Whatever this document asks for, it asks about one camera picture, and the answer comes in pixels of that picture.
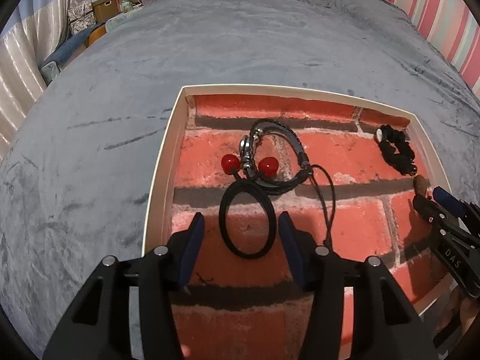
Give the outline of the person's right hand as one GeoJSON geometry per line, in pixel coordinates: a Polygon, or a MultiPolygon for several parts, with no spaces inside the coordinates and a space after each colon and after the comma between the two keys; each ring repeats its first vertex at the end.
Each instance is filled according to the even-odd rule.
{"type": "Polygon", "coordinates": [[[466,297],[459,286],[455,287],[449,297],[448,304],[445,306],[438,329],[445,328],[452,320],[455,314],[460,316],[461,335],[464,336],[467,330],[479,313],[479,301],[466,297]]]}

